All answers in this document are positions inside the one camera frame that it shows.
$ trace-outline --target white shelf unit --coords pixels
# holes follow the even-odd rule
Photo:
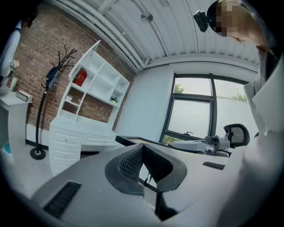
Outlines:
[[[115,118],[117,116],[119,107],[122,103],[124,95],[129,86],[129,82],[115,70],[105,59],[95,52],[99,41],[90,48],[84,56],[77,62],[72,71],[69,74],[69,85],[67,86],[64,96],[59,105],[57,116],[62,116],[73,122],[82,121],[85,117],[79,116],[79,110],[86,94],[104,102],[113,107],[109,117],[108,123],[103,123],[107,127],[112,128]],[[84,69],[87,73],[87,77],[84,80],[82,86],[78,86],[73,83],[75,76]],[[65,100],[71,88],[77,89],[83,93],[82,99],[79,104],[69,102]],[[118,97],[117,103],[112,103],[110,98],[112,96]],[[64,103],[68,102],[77,107],[76,113],[70,113],[63,110]]]

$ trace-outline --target window frame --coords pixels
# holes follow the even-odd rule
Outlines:
[[[174,88],[176,84],[176,78],[204,78],[209,79],[210,83],[210,90],[211,90],[211,96],[208,95],[200,95],[200,94],[179,94],[174,93]],[[168,105],[168,110],[166,113],[165,123],[162,129],[162,133],[160,136],[159,142],[162,143],[164,136],[170,136],[181,140],[200,140],[203,138],[194,137],[186,134],[181,134],[177,132],[173,132],[168,130],[169,123],[170,123],[170,117],[173,111],[174,101],[175,100],[183,100],[183,101],[198,101],[198,102],[206,102],[210,104],[210,121],[209,121],[209,130],[208,130],[208,136],[214,136],[216,133],[216,126],[217,126],[217,95],[216,95],[216,87],[214,80],[224,80],[228,82],[234,82],[238,84],[245,85],[248,82],[231,78],[231,77],[225,77],[225,76],[218,76],[213,74],[174,74],[173,79],[173,85],[172,85],[172,92],[170,96],[170,101]]]

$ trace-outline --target pipe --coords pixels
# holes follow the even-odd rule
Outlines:
[[[104,31],[121,49],[122,51],[129,57],[129,59],[133,62],[133,64],[140,70],[141,66],[138,64],[138,62],[134,59],[134,57],[131,55],[131,53],[123,46],[123,44],[116,39],[116,37],[104,26],[102,25],[97,19],[92,17],[89,13],[84,12],[79,6],[71,3],[67,0],[56,0],[59,2],[62,2],[64,5],[69,6],[71,9],[74,9],[78,11],[79,13],[83,14],[88,20],[95,23],[102,31]]]
[[[98,11],[93,9],[90,5],[83,2],[82,0],[76,0],[76,3],[82,6],[83,8],[85,8],[85,10],[92,13],[94,16],[96,16],[99,19],[99,21],[101,21],[105,26],[107,26],[109,30],[111,30],[114,33],[116,37],[120,36],[121,32],[117,30],[106,18],[104,18],[103,15],[101,15]],[[127,47],[127,49],[131,52],[131,54],[138,60],[139,64],[144,68],[145,67],[144,62],[141,60],[141,58],[138,56],[138,54],[129,44],[129,42],[124,38],[124,36],[120,36],[119,39]]]
[[[80,14],[80,12],[75,11],[74,9],[72,9],[71,7],[65,5],[64,3],[61,3],[59,1],[56,0],[49,0],[50,2],[52,2],[54,5],[56,5],[57,7],[61,8],[62,10],[67,11],[68,13],[70,13],[72,16],[74,16],[75,18],[77,18],[78,20],[80,20],[83,24],[85,24],[86,26],[88,26],[90,29],[92,29],[93,31],[95,31],[100,37],[102,37],[103,39],[105,39],[105,41],[110,44],[110,46],[112,46],[121,56],[123,56],[122,58],[129,63],[130,67],[133,69],[133,71],[139,71],[141,69],[138,69],[134,63],[130,60],[130,57],[127,56],[125,54],[125,52],[123,52],[121,50],[120,47],[118,47],[118,45],[109,37],[107,36],[98,26],[94,25],[93,23],[91,23],[87,18],[85,18],[82,14]]]
[[[139,0],[131,0],[131,1],[137,6],[137,8],[140,10],[141,13],[144,13],[142,7],[145,9],[146,12],[148,12],[148,11],[146,10],[146,8],[143,6],[143,4],[142,4]],[[159,43],[160,43],[160,45],[161,45],[163,51],[164,51],[165,56],[166,56],[166,57],[169,56],[170,54],[169,54],[169,52],[168,52],[168,49],[167,49],[166,44],[165,44],[165,42],[164,42],[164,39],[162,38],[162,35],[161,35],[161,33],[160,33],[158,27],[156,26],[155,22],[152,21],[152,22],[149,23],[149,25],[151,26],[152,30],[154,31],[154,33],[155,33],[155,35],[156,35],[156,37],[157,37],[157,39],[158,39],[158,41],[159,41]]]
[[[144,64],[145,64],[145,65],[148,65],[149,61],[150,61],[150,57],[148,57],[148,58],[145,60]]]

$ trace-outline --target window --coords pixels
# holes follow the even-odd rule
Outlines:
[[[223,127],[230,124],[243,124],[254,137],[258,132],[245,95],[244,86],[229,81],[214,80],[217,95],[216,135],[223,136]]]
[[[174,93],[211,95],[210,81],[204,78],[176,78]]]
[[[208,135],[210,103],[174,100],[168,130],[204,138]]]
[[[175,75],[160,142],[225,136],[224,126],[243,124],[258,132],[245,96],[246,82],[215,75]]]

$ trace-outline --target black coat rack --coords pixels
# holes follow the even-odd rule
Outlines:
[[[46,153],[43,149],[41,149],[41,145],[39,144],[39,122],[40,122],[40,116],[41,116],[41,112],[42,112],[42,109],[43,109],[43,104],[44,104],[44,100],[46,98],[46,95],[47,95],[47,92],[50,90],[50,91],[53,91],[52,89],[55,88],[56,84],[57,84],[57,80],[59,78],[59,73],[58,71],[62,72],[60,69],[62,67],[66,67],[66,66],[70,66],[70,67],[73,67],[72,65],[63,65],[65,63],[65,61],[68,59],[68,58],[74,58],[72,57],[71,55],[73,53],[75,53],[77,50],[75,50],[74,48],[67,54],[67,49],[65,47],[66,45],[64,45],[64,49],[65,49],[65,56],[63,58],[62,61],[60,61],[60,51],[58,51],[58,65],[55,66],[53,63],[53,68],[49,70],[48,74],[46,75],[46,85],[43,86],[43,84],[41,84],[41,86],[43,88],[45,88],[45,91],[43,93],[43,96],[41,98],[41,101],[40,101],[40,105],[39,105],[39,111],[37,113],[37,119],[36,119],[36,130],[35,130],[35,143],[36,143],[36,147],[31,149],[30,151],[30,154],[31,154],[31,157],[33,159],[36,159],[36,160],[42,160],[45,158],[46,156]]]

